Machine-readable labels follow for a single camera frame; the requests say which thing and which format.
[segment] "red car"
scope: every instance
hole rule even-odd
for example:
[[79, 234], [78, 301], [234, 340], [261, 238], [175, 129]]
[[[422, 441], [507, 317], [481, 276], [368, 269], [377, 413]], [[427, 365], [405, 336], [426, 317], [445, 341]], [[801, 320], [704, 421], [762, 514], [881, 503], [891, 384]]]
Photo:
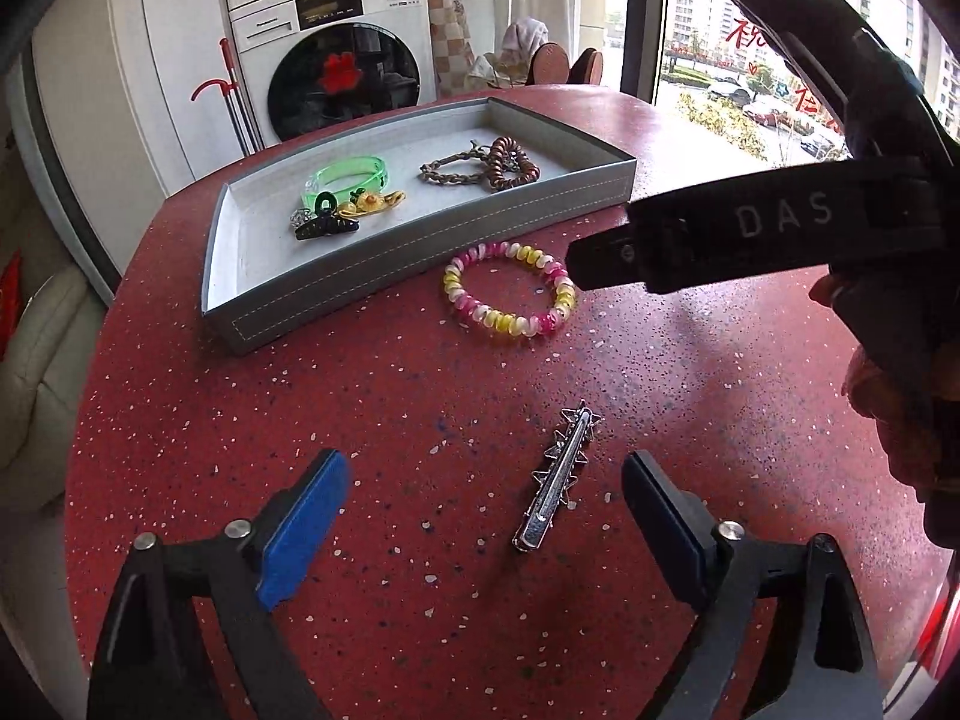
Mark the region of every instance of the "red car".
[[764, 103], [744, 105], [743, 115], [764, 127], [776, 127], [776, 111]]

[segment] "dashed stitching line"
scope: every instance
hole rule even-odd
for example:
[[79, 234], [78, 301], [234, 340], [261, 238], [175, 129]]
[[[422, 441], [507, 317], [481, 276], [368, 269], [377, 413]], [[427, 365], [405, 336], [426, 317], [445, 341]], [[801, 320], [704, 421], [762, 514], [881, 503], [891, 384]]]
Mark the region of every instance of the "dashed stitching line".
[[[582, 190], [585, 190], [585, 189], [594, 189], [594, 188], [596, 188], [596, 187], [601, 187], [601, 186], [605, 186], [606, 184], [613, 184], [613, 183], [621, 183], [621, 184], [622, 184], [622, 183], [626, 183], [626, 182], [625, 182], [624, 180], [622, 180], [622, 179], [612, 179], [612, 180], [610, 180], [610, 181], [601, 181], [601, 182], [599, 182], [599, 183], [589, 184], [589, 185], [587, 185], [587, 186], [585, 186], [585, 187], [581, 187], [581, 188], [578, 188], [578, 189], [570, 189], [570, 190], [566, 190], [566, 191], [561, 191], [561, 192], [558, 193], [558, 194], [554, 194], [553, 197], [559, 197], [559, 196], [563, 196], [564, 194], [570, 194], [570, 193], [572, 193], [573, 191], [582, 191]], [[399, 272], [399, 271], [405, 271], [405, 269], [414, 268], [414, 266], [417, 266], [417, 265], [419, 265], [419, 264], [421, 264], [421, 263], [423, 263], [423, 262], [426, 262], [427, 260], [432, 260], [436, 255], [435, 255], [435, 254], [431, 254], [431, 255], [429, 255], [429, 256], [427, 256], [427, 257], [421, 257], [421, 259], [416, 260], [416, 261], [411, 262], [411, 263], [406, 263], [405, 265], [401, 266], [400, 268], [395, 268], [395, 269], [393, 269], [392, 271], [386, 271], [385, 274], [379, 274], [378, 276], [376, 276], [376, 278], [368, 279], [368, 281], [364, 281], [364, 282], [362, 282], [362, 283], [360, 283], [360, 284], [355, 284], [354, 286], [350, 287], [350, 288], [347, 289], [347, 290], [343, 290], [342, 292], [336, 293], [336, 295], [330, 295], [329, 298], [325, 298], [324, 300], [320, 300], [319, 303], [315, 303], [315, 304], [313, 304], [312, 306], [308, 306], [307, 308], [303, 309], [302, 311], [296, 312], [296, 314], [291, 314], [291, 316], [285, 317], [285, 319], [280, 319], [280, 322], [274, 322], [274, 324], [268, 325], [267, 327], [264, 327], [262, 330], [258, 330], [256, 333], [253, 334], [253, 336], [246, 336], [246, 335], [244, 335], [243, 332], [240, 330], [240, 328], [237, 327], [237, 322], [240, 322], [241, 319], [246, 319], [246, 317], [249, 317], [251, 314], [256, 314], [256, 313], [258, 313], [258, 312], [260, 312], [260, 311], [263, 311], [264, 309], [268, 308], [269, 306], [271, 306], [272, 304], [276, 303], [277, 301], [285, 300], [286, 298], [289, 298], [291, 295], [295, 295], [296, 293], [299, 293], [301, 290], [306, 290], [306, 289], [309, 289], [309, 288], [311, 288], [311, 287], [315, 287], [315, 285], [320, 284], [320, 282], [325, 281], [326, 279], [333, 278], [333, 276], [336, 276], [336, 275], [338, 275], [338, 274], [342, 274], [343, 272], [349, 271], [349, 270], [352, 269], [352, 268], [357, 268], [357, 266], [361, 266], [361, 265], [363, 265], [363, 264], [365, 264], [365, 263], [368, 263], [368, 262], [371, 261], [371, 260], [374, 260], [374, 259], [377, 259], [378, 257], [383, 256], [384, 254], [390, 254], [390, 253], [392, 253], [392, 252], [394, 252], [394, 251], [401, 250], [403, 247], [409, 247], [410, 245], [418, 244], [420, 241], [425, 241], [425, 240], [427, 240], [428, 238], [433, 238], [435, 235], [440, 235], [440, 234], [442, 234], [442, 233], [448, 233], [448, 232], [450, 232], [451, 230], [457, 229], [458, 227], [463, 227], [464, 225], [467, 225], [467, 224], [474, 224], [474, 223], [477, 223], [477, 221], [486, 220], [487, 218], [495, 217], [495, 216], [498, 215], [498, 214], [502, 214], [502, 213], [505, 213], [505, 212], [507, 212], [507, 211], [514, 210], [514, 209], [517, 209], [517, 208], [522, 208], [522, 207], [525, 206], [525, 205], [530, 205], [531, 203], [535, 203], [535, 202], [539, 202], [539, 201], [540, 201], [540, 200], [528, 200], [528, 201], [525, 202], [525, 203], [521, 203], [521, 204], [518, 204], [518, 205], [511, 205], [511, 206], [509, 206], [508, 208], [504, 208], [504, 209], [502, 209], [502, 210], [500, 210], [500, 211], [494, 211], [493, 213], [486, 214], [486, 215], [482, 215], [481, 217], [472, 218], [471, 220], [468, 220], [468, 221], [462, 221], [462, 223], [455, 224], [455, 225], [452, 225], [452, 226], [450, 226], [450, 227], [445, 227], [445, 228], [443, 228], [442, 230], [437, 230], [437, 231], [435, 231], [435, 232], [432, 232], [432, 233], [430, 233], [430, 234], [428, 234], [428, 235], [421, 236], [421, 237], [419, 237], [419, 238], [414, 238], [414, 240], [412, 240], [412, 241], [402, 242], [402, 244], [397, 245], [396, 247], [389, 248], [388, 250], [379, 252], [376, 256], [368, 257], [368, 258], [365, 259], [365, 260], [360, 260], [360, 261], [358, 261], [358, 262], [356, 262], [356, 263], [352, 263], [352, 264], [346, 266], [345, 268], [339, 269], [339, 271], [334, 271], [332, 274], [327, 274], [327, 275], [325, 275], [325, 276], [320, 276], [320, 278], [316, 279], [315, 281], [311, 281], [309, 284], [304, 284], [302, 287], [296, 288], [296, 290], [291, 290], [291, 292], [289, 292], [289, 293], [284, 293], [283, 295], [280, 295], [279, 298], [274, 298], [274, 299], [271, 300], [270, 302], [265, 303], [265, 304], [262, 305], [262, 306], [258, 306], [256, 309], [253, 309], [252, 311], [248, 311], [248, 312], [246, 312], [246, 314], [242, 314], [241, 316], [237, 317], [236, 319], [232, 319], [232, 321], [230, 322], [230, 324], [232, 324], [233, 330], [236, 331], [237, 335], [240, 336], [240, 338], [242, 338], [243, 341], [251, 341], [253, 338], [258, 338], [259, 336], [262, 336], [262, 335], [264, 335], [265, 333], [268, 333], [269, 331], [271, 331], [271, 330], [274, 329], [275, 327], [279, 327], [281, 324], [285, 324], [286, 322], [291, 322], [291, 320], [296, 319], [297, 317], [301, 316], [302, 314], [306, 314], [306, 313], [308, 313], [308, 312], [310, 312], [310, 311], [313, 311], [314, 309], [320, 308], [320, 306], [323, 306], [323, 305], [325, 305], [326, 303], [330, 303], [331, 301], [336, 300], [337, 298], [340, 298], [342, 295], [346, 295], [347, 293], [354, 292], [354, 290], [359, 290], [359, 289], [361, 289], [361, 288], [363, 288], [363, 287], [366, 287], [366, 285], [373, 283], [373, 281], [376, 281], [377, 279], [381, 279], [381, 278], [384, 278], [385, 276], [390, 276], [390, 275], [396, 274], [396, 273]], [[563, 209], [562, 211], [558, 211], [558, 212], [555, 213], [555, 214], [547, 214], [547, 215], [543, 215], [542, 217], [531, 218], [531, 220], [525, 220], [523, 223], [515, 224], [515, 225], [512, 226], [512, 227], [508, 227], [506, 230], [503, 231], [503, 233], [500, 233], [500, 234], [501, 234], [501, 235], [505, 235], [505, 234], [507, 234], [507, 233], [509, 233], [509, 232], [512, 232], [512, 230], [515, 230], [515, 229], [517, 229], [517, 228], [526, 226], [527, 224], [530, 224], [530, 223], [535, 223], [536, 221], [544, 221], [544, 220], [548, 220], [549, 218], [558, 217], [559, 215], [568, 214], [568, 213], [570, 213], [571, 211], [579, 211], [579, 210], [581, 210], [582, 208], [586, 208], [586, 207], [589, 206], [589, 205], [596, 204], [596, 201], [597, 201], [597, 199], [594, 197], [594, 199], [592, 199], [591, 201], [589, 201], [589, 202], [587, 202], [587, 203], [583, 203], [583, 204], [581, 204], [581, 205], [573, 206], [573, 207], [571, 207], [571, 208], [565, 208], [565, 209]]]

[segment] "speckled tabletop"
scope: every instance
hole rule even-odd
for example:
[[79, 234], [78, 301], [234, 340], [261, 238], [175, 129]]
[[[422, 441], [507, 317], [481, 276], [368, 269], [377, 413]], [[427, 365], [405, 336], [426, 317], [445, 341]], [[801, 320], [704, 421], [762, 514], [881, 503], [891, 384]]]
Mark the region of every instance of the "speckled tabletop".
[[[505, 97], [635, 154], [635, 197], [761, 167], [609, 90]], [[761, 538], [834, 533], [891, 678], [947, 555], [926, 541], [872, 425], [839, 396], [854, 343], [806, 297], [819, 271], [665, 298], [636, 286], [589, 293], [555, 337], [517, 343], [460, 327], [438, 268], [236, 358], [200, 319], [203, 252], [223, 181], [275, 153], [169, 199], [107, 315], [67, 486], [68, 590], [85, 659], [137, 533], [210, 536], [333, 446], [354, 487], [274, 618], [335, 717], [635, 717], [693, 620], [619, 494], [621, 461], [646, 448], [714, 515]], [[562, 257], [574, 237], [622, 220], [607, 210], [524, 242]], [[544, 301], [534, 276], [497, 261], [467, 279], [494, 305]], [[518, 555], [510, 538], [530, 471], [560, 408], [580, 398], [606, 421], [573, 488], [576, 509], [558, 513], [539, 552]], [[249, 716], [212, 610], [200, 609], [227, 700]], [[757, 610], [723, 716], [746, 695], [769, 619]]]

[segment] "metal screw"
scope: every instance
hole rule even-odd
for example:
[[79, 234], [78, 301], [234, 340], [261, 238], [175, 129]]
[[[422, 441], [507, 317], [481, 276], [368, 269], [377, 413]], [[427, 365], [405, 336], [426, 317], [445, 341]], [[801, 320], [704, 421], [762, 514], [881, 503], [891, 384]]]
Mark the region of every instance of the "metal screw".
[[733, 522], [731, 519], [725, 519], [717, 525], [717, 532], [727, 541], [740, 541], [746, 533], [739, 522]]
[[234, 519], [233, 522], [227, 522], [227, 527], [224, 528], [227, 538], [246, 538], [251, 531], [253, 526], [248, 519]]
[[133, 540], [133, 549], [142, 552], [145, 549], [150, 549], [155, 543], [157, 543], [157, 537], [152, 533], [141, 533]]
[[837, 545], [831, 536], [826, 533], [817, 533], [813, 536], [813, 546], [822, 549], [824, 552], [836, 552]]

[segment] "washing machine door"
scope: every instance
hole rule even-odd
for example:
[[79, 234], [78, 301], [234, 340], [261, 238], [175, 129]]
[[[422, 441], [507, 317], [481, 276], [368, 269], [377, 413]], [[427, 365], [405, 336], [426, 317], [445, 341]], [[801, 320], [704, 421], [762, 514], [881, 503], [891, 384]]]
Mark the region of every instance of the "washing machine door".
[[371, 23], [312, 32], [277, 65], [267, 91], [281, 141], [373, 113], [416, 105], [419, 73], [397, 35]]

